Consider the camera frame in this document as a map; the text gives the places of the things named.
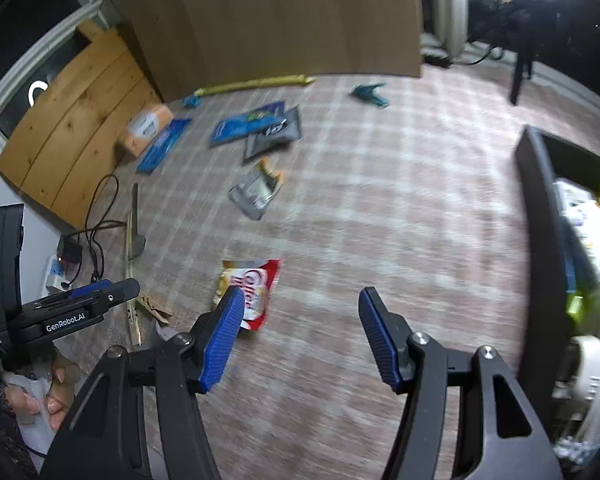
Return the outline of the person's hand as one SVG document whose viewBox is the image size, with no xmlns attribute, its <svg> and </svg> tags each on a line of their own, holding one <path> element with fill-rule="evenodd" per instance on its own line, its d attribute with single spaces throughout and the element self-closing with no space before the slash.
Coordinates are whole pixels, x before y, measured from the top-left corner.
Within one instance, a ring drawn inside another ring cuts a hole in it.
<svg viewBox="0 0 600 480">
<path fill-rule="evenodd" d="M 56 351 L 16 372 L 4 372 L 5 398 L 20 422 L 42 420 L 56 432 L 64 422 L 81 380 L 79 365 Z"/>
</svg>

